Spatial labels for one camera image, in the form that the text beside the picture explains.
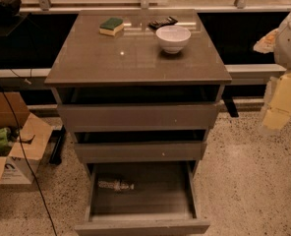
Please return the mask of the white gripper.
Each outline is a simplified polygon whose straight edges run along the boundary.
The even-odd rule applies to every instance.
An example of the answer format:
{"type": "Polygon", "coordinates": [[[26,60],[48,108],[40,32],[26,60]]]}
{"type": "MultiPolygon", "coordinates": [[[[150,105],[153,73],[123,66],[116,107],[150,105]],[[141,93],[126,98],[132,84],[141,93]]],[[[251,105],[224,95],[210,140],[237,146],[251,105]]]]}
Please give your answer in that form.
{"type": "MultiPolygon", "coordinates": [[[[274,51],[275,63],[291,70],[291,12],[259,41],[253,49],[258,53],[274,51]]],[[[266,85],[261,110],[261,129],[264,133],[280,131],[291,118],[291,71],[280,78],[271,77],[266,85]]]]}

